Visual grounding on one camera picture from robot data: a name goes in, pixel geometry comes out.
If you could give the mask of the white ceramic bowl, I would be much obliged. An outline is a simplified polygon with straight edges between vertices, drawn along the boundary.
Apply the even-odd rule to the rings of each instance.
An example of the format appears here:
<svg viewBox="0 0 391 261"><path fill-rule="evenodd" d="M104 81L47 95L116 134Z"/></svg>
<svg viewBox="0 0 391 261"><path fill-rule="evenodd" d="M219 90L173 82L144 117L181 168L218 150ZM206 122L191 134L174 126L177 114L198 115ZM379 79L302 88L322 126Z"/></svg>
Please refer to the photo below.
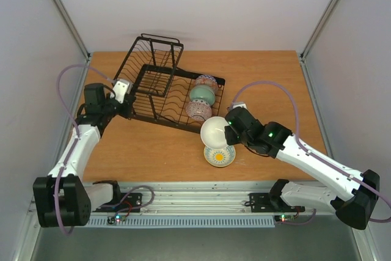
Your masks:
<svg viewBox="0 0 391 261"><path fill-rule="evenodd" d="M225 127L228 122L219 116L210 117L207 119L201 129L200 138L204 145L211 149L223 149L228 146L225 138Z"/></svg>

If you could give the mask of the black wire dish rack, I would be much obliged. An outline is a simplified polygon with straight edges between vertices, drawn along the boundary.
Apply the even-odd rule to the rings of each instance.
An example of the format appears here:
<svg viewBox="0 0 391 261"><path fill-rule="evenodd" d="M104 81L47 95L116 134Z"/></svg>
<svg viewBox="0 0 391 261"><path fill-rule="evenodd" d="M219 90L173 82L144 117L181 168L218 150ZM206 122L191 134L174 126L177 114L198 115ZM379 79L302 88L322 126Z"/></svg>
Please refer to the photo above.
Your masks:
<svg viewBox="0 0 391 261"><path fill-rule="evenodd" d="M180 68L184 45L179 39L141 34L127 52L114 79L133 84L125 117L192 133L202 122L186 114L190 91L200 72Z"/></svg>

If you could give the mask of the red white patterned bowl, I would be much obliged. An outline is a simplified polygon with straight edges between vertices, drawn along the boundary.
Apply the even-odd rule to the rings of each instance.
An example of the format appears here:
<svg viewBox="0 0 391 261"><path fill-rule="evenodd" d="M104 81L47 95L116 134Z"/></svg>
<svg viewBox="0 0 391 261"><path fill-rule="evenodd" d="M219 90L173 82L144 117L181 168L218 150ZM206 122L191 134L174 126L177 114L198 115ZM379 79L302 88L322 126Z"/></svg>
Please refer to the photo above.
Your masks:
<svg viewBox="0 0 391 261"><path fill-rule="evenodd" d="M212 116L211 106L202 99L195 99L190 101L185 111L193 120L204 122Z"/></svg>

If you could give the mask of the teal green bowl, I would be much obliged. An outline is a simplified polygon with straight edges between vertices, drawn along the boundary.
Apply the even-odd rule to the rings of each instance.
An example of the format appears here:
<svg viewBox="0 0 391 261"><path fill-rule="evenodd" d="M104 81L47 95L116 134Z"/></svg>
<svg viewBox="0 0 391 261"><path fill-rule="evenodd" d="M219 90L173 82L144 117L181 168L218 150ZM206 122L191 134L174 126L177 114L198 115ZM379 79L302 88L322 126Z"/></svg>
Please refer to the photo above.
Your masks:
<svg viewBox="0 0 391 261"><path fill-rule="evenodd" d="M198 85L192 88L189 94L191 101L203 100L210 106L214 105L216 96L209 86Z"/></svg>

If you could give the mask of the blue orange patterned bowl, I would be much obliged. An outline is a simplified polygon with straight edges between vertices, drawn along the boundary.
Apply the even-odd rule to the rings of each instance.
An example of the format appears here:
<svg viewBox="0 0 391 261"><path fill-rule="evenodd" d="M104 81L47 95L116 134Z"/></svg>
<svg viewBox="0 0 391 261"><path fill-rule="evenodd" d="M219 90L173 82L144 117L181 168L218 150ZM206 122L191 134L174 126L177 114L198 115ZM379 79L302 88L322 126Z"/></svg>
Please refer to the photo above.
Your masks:
<svg viewBox="0 0 391 261"><path fill-rule="evenodd" d="M209 86L212 91L216 94L219 86L216 79L211 75L200 75L195 79L195 85L206 85Z"/></svg>

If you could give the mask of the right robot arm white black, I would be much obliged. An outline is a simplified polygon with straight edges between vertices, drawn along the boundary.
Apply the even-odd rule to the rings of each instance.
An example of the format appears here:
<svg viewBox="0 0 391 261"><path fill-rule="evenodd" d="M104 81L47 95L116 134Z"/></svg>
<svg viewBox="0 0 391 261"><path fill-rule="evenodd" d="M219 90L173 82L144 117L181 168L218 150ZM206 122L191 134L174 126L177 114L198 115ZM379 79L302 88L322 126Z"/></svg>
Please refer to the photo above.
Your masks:
<svg viewBox="0 0 391 261"><path fill-rule="evenodd" d="M278 180L269 192L273 208L302 206L331 211L344 224L366 229L379 199L380 176L344 166L311 148L277 122L263 125L246 108L233 108L225 116L227 143L284 161L321 182L322 188Z"/></svg>

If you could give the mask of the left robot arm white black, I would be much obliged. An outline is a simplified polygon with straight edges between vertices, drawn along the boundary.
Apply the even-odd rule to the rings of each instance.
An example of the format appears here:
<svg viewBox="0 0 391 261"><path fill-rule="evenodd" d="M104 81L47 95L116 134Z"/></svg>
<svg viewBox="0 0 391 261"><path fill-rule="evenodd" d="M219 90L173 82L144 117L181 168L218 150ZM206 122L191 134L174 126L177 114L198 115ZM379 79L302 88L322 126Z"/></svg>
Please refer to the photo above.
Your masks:
<svg viewBox="0 0 391 261"><path fill-rule="evenodd" d="M134 97L133 84L119 79L112 88L102 83L84 88L84 103L76 115L76 125L62 156L46 177L33 184L38 221L42 227L85 226L99 207L118 210L123 204L119 184L103 180L85 187L83 173L88 160L111 120L126 117Z"/></svg>

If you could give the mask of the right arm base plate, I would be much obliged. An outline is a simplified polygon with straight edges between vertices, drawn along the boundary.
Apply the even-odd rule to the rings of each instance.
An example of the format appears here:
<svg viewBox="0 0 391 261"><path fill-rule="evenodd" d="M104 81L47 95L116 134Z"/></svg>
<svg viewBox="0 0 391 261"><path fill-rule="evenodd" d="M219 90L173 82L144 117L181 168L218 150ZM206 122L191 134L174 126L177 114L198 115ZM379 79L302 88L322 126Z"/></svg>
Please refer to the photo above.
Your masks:
<svg viewBox="0 0 391 261"><path fill-rule="evenodd" d="M278 200L276 204L272 203L268 193L250 193L249 200L246 206L250 207L252 213L294 213L305 212L303 206L289 206L282 200Z"/></svg>

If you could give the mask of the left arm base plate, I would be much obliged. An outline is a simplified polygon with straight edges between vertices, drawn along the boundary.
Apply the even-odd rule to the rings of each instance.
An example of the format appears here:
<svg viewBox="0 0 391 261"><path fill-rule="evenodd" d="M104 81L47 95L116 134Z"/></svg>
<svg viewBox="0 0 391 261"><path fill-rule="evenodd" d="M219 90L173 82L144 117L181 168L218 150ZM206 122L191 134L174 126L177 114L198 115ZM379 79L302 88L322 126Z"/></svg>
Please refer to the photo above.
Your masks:
<svg viewBox="0 0 391 261"><path fill-rule="evenodd" d="M129 209L131 213L138 213L140 212L139 206L142 204L142 194L141 193L130 193L127 195L124 201L122 201L120 204L116 205L115 207L98 207L94 212L99 213L115 213L120 210L125 210L125 212L128 212Z"/></svg>

